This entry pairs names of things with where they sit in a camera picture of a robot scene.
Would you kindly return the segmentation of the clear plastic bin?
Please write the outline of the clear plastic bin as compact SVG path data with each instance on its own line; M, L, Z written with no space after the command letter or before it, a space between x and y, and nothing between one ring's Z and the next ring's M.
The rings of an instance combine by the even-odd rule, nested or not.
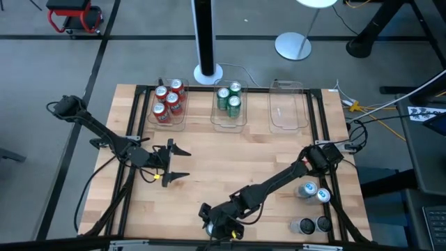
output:
M269 129L273 134L297 134L309 125L306 95L296 81L275 79L268 94Z
M149 122L150 128L153 128L156 130L170 130L170 131L181 131L185 128L186 114L187 114L187 109L188 109L188 89L187 88L189 87L188 81L186 79L181 79L184 84L184 89L185 89L185 93L187 96L186 100L181 102L181 105L183 108L182 114L173 115L166 102L163 104L167 107L167 111L170 115L170 118L171 118L170 123L158 123L157 119L155 118L155 116L153 114L153 106L154 106L154 104L158 103L158 100L155 97L155 89L158 86L166 86L169 93L171 93L172 91L171 91L170 84L173 79L181 79L181 78L158 78L155 83L155 88L150 92L151 98L153 99L150 103L149 114L147 116L147 121Z
M232 82L240 82L242 86L241 91L241 107L240 115L236 118L228 116L227 110L219 110L217 108L217 90L222 87L229 89L229 85ZM214 129L218 132L233 132L240 133L243 131L247 124L247 83L237 79L219 79L214 84L213 93L213 108L210 115L210 122L213 124Z

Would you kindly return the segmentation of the black aluminium table frame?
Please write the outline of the black aluminium table frame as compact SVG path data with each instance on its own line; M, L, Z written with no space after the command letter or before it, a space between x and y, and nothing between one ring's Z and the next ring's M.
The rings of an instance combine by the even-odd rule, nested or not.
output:
M122 134L124 131L121 129L124 129L124 126L127 127L128 130L126 132L130 133L133 132L133 130L138 127L139 120L142 120L140 117L142 117L143 112L143 106L147 107L150 105L152 107L154 98L153 93L154 86L146 86L146 85L129 85L129 84L118 84L116 87L113 101L111 104L111 109L109 112L109 118L107 120L107 126L113 127L112 130L115 130L116 132L119 132ZM197 105L195 107L188 108L188 111L186 113L192 114L194 111L193 109L198 109L197 111L204 112L205 106L209 106L210 104L210 98L212 98L212 95L210 92L213 91L213 87L211 86L191 86L191 87L185 87L186 90L189 88L190 92L193 94L190 98L190 104L191 106L194 106L196 102ZM265 111L266 109L264 107L269 104L269 101L267 101L267 94L269 92L269 89L267 88L248 88L247 91L247 97L246 102L252 103L251 108L247 108L247 112L254 112L256 109L261 111L262 109ZM336 110L337 114L340 114L341 108L340 108L340 102L338 102L339 98L335 97L335 92L331 92L328 89L303 89L302 94L305 95L305 97L312 96L313 99L316 99L318 101L318 108L319 114L318 115L321 118L321 130L324 129L324 133L328 137L328 125L326 123L325 114L323 113L323 108L332 105L332 107L326 108L326 109L332 109L333 111ZM314 104L311 104L310 101L308 102L308 105L310 107L310 110L307 111L307 116L309 116L309 124L310 127L304 128L304 131L307 133L306 135L296 135L296 136L302 136L304 137L302 140L309 141L309 133L312 133L312 139L314 138L316 140L316 136L318 136L317 132L313 132L313 128L316 128L314 125L316 123L315 116L314 116ZM88 199L88 202L85 211L87 212L101 212L105 211L105 209L99 209L99 203L101 202L102 206L108 206L110 204L110 200L108 197L104 197L104 199L95 199L93 198L93 195L99 195L98 192L96 194L93 194L94 192L91 192L91 198ZM106 248L116 248L118 247L126 247L128 245L160 245L160 246L179 246L179 247L194 247L198 248L199 250L201 247L205 247L209 242L209 237L206 238L204 236L204 233L198 234L198 229L201 229L201 225L190 225L190 228L194 230L194 232L186 232L187 230L184 230L184 232L181 232L179 234L172 233L171 235L174 238L155 238L159 237L158 234L155 236L155 232L150 232L149 230L157 230L161 229L163 226L155 226L152 227L147 225L148 227L144 227L141 230L141 233L135 232L133 233L133 236L130 236L130 232L133 229L131 226L126 227L128 230L128 233L122 235L117 234L117 218L114 218L115 221L115 229L112 230L116 231L116 234L114 235L108 235L105 234L99 235L99 236L77 236L74 238L61 238L61 239L49 239L49 240L38 240L38 241L27 241L27 242L16 242L16 243L0 243L0 251L89 251L89 250L98 250L100 248L106 249ZM378 245L376 243L354 243L354 242L348 242L348 241L341 241L339 240L332 240L330 234L326 234L325 236L320 234L314 234L315 237L297 237L295 239L290 238L290 236L285 236L284 238L279 239L279 232L274 233L274 240L268 241L268 238L255 238L254 234L254 228L255 226L246 227L245 233L249 232L246 237L248 241L214 241L211 244L211 247L218 247L222 250L241 250L245 248L252 248L252 249L294 249L294 250L317 250L317 249L325 249L325 250L338 250L341 251L341 248L344 249L344 251L420 251L418 249L414 248L398 248L393 246L387 246L387 245Z

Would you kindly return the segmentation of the silver blue slim drink can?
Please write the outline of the silver blue slim drink can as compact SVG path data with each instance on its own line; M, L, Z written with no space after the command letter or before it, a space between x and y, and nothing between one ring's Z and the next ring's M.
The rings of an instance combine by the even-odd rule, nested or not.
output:
M330 201L331 195L325 188L319 188L316 193L308 198L305 202L309 205L324 204Z
M294 195L297 198L309 198L317 193L318 187L315 182L307 181L300 184L294 190Z

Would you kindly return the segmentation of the dark grey desk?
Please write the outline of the dark grey desk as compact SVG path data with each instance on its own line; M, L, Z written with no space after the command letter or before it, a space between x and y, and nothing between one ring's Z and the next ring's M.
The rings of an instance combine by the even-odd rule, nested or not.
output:
M404 192L411 240L421 250L433 251L422 208L446 206L446 137L433 130L433 118L424 122L411 121L407 107L433 108L431 101L443 91L446 91L446 76L395 103L413 167L361 186L366 197Z

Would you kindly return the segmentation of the white paper black markers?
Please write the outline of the white paper black markers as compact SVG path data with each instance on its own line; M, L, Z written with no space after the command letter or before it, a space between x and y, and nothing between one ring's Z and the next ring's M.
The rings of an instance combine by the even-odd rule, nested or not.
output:
M407 107L409 118L411 121L424 122L432 119L438 114L446 113L446 109L431 108L431 107Z

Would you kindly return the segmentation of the red black rolling stool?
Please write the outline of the red black rolling stool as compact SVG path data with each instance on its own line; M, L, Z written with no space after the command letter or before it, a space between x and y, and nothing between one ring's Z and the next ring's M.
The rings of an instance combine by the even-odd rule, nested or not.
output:
M47 20L58 33L73 35L74 31L100 35L100 25L104 22L102 9L91 4L91 0L47 0ZM57 26L53 15L65 17Z

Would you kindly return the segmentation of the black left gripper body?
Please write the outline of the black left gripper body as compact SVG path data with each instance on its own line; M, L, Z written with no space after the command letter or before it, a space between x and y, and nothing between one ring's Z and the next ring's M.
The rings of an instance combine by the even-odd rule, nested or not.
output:
M162 187L167 187L170 183L170 162L171 156L173 155L173 146L173 139L168 139L167 144L164 146L152 146L153 152L151 153L151 159L149 160L149 167L153 169L161 169L164 172L161 179Z

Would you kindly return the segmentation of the white rod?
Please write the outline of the white rod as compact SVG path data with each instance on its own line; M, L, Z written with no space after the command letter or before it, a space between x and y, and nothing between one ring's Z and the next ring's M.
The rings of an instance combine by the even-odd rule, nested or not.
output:
M349 119L349 120L347 120L347 123L351 123L351 122L354 122L356 120L359 120L359 119L361 119L361 118L363 118L365 116L368 116L368 115L370 115L370 114L372 114L374 112L377 112L377 111L382 110L382 109L384 109L384 108L386 108L386 107L388 107L390 105L393 105L394 103L396 103L396 102L398 102L400 100L403 100L404 98L408 98L408 97L410 97L410 96L420 92L421 90L425 89L426 87L431 86L434 82L437 82L441 77L444 77L444 76L446 76L446 70L443 70L442 72L438 73L437 75L432 77L428 82L426 82L423 85L417 87L416 89L413 89L411 92L405 94L404 96L401 96L400 98L397 98L397 99L394 99L394 100L390 100L390 101L388 101L386 103L383 103L380 107L377 107L377 108L375 108L375 109L371 110L370 112L367 112L367 113L365 113L363 115L357 116L354 119Z

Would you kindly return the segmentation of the orange Fanta soda can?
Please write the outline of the orange Fanta soda can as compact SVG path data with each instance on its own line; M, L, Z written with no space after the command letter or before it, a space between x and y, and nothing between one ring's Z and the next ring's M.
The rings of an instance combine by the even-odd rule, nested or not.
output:
M170 123L171 118L167 111L167 107L163 103L156 103L153 106L153 114L158 123Z
M171 91L176 93L181 102L186 100L187 96L184 89L184 84L181 79L173 79L170 84Z
M166 97L166 103L173 115L182 114L183 108L177 93L174 92L169 93Z
M158 86L155 89L155 97L157 98L158 102L165 103L168 94L169 91L166 86Z

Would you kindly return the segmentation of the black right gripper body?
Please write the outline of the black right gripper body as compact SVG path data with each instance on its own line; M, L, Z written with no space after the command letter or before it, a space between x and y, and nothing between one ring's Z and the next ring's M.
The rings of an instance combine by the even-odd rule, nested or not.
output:
M224 202L219 206L211 208L210 220L213 223L213 238L221 238L236 232L234 239L241 240L244 237L245 228L236 220L237 210L231 202Z

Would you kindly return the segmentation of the dark tablet screen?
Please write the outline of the dark tablet screen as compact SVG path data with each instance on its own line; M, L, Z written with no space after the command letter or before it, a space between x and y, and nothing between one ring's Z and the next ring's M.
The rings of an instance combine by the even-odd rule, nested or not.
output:
M431 122L431 127L437 133L446 137L446 112L434 117L433 121Z

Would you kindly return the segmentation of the black white tower stand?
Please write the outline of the black white tower stand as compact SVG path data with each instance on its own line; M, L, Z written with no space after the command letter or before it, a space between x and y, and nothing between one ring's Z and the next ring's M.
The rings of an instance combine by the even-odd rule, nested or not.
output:
M215 59L216 35L213 27L213 0L191 0L198 65L195 80L208 86L222 79L223 70Z

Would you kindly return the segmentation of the black desk leg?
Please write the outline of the black desk leg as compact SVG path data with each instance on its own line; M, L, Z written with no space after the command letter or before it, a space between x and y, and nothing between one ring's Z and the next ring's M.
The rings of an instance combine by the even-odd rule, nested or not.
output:
M368 57L378 35L405 2L406 0L383 0L381 7L368 25L346 44L346 51L356 58Z

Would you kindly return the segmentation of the dark keyboard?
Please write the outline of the dark keyboard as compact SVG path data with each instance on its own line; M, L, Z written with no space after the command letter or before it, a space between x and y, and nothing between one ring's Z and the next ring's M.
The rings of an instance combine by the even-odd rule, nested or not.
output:
M446 206L422 208L433 251L446 251Z

